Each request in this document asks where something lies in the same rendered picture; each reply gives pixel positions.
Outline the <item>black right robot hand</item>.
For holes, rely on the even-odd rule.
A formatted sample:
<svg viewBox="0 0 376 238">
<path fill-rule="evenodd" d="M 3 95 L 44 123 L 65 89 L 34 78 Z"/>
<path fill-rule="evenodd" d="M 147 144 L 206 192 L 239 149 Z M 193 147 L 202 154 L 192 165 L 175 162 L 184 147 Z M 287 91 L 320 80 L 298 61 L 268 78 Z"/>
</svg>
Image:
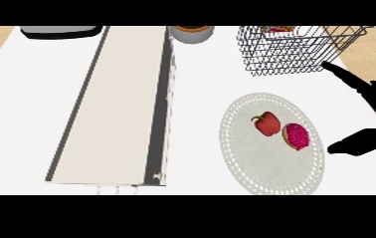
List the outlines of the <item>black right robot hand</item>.
<svg viewBox="0 0 376 238">
<path fill-rule="evenodd" d="M 342 82 L 357 91 L 376 112 L 376 81 L 366 83 L 349 71 L 329 62 L 321 62 L 321 68 L 333 73 Z M 360 156 L 376 150 L 376 128 L 363 128 L 327 146 L 330 154 Z"/>
</svg>

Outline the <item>pale oval lace placemat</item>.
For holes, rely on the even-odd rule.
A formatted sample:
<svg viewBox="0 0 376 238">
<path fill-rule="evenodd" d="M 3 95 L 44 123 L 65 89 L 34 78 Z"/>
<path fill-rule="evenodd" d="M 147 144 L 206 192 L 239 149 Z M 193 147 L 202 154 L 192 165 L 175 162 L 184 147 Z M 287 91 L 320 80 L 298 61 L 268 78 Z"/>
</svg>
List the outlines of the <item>pale oval lace placemat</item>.
<svg viewBox="0 0 376 238">
<path fill-rule="evenodd" d="M 265 136 L 252 117 L 271 112 L 280 125 L 298 123 L 308 132 L 308 146 L 296 150 L 282 132 Z M 228 106 L 218 130 L 220 149 L 228 171 L 252 194 L 311 194 L 324 171 L 324 149 L 311 120 L 298 106 L 268 93 L 242 96 Z"/>
</svg>

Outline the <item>red bell pepper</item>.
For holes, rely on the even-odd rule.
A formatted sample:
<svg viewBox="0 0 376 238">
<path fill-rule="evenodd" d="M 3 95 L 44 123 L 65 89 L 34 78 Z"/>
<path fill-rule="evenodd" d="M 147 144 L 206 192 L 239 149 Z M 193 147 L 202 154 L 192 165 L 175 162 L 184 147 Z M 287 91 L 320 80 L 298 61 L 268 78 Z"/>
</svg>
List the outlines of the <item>red bell pepper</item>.
<svg viewBox="0 0 376 238">
<path fill-rule="evenodd" d="M 265 136 L 273 136 L 280 132 L 280 121 L 271 112 L 264 112 L 261 116 L 252 117 L 251 121 Z"/>
</svg>

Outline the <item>red patterned item in shelf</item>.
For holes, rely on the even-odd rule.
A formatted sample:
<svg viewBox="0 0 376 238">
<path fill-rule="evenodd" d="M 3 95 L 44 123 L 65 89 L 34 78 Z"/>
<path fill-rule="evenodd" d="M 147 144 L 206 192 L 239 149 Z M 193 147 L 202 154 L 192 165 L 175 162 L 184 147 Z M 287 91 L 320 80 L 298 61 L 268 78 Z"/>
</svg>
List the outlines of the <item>red patterned item in shelf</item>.
<svg viewBox="0 0 376 238">
<path fill-rule="evenodd" d="M 292 32 L 295 26 L 261 26 L 262 33 L 286 33 Z"/>
</svg>

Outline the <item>grey round pot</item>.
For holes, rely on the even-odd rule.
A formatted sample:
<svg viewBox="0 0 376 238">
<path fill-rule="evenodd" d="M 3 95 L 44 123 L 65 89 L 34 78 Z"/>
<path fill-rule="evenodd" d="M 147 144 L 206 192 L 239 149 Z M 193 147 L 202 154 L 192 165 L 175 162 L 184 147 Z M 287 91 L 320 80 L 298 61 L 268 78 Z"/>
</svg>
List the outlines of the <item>grey round pot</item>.
<svg viewBox="0 0 376 238">
<path fill-rule="evenodd" d="M 202 43 L 212 34 L 212 26 L 169 26 L 171 34 L 174 38 L 186 44 Z"/>
</svg>

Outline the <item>grey and black appliance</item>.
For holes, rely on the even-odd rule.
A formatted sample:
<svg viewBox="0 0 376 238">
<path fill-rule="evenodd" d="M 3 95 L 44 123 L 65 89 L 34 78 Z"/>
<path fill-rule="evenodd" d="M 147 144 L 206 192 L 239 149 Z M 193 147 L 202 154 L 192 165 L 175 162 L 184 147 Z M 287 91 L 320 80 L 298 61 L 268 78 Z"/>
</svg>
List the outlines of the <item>grey and black appliance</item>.
<svg viewBox="0 0 376 238">
<path fill-rule="evenodd" d="M 96 36 L 102 26 L 21 26 L 21 32 L 29 39 L 60 40 Z"/>
</svg>

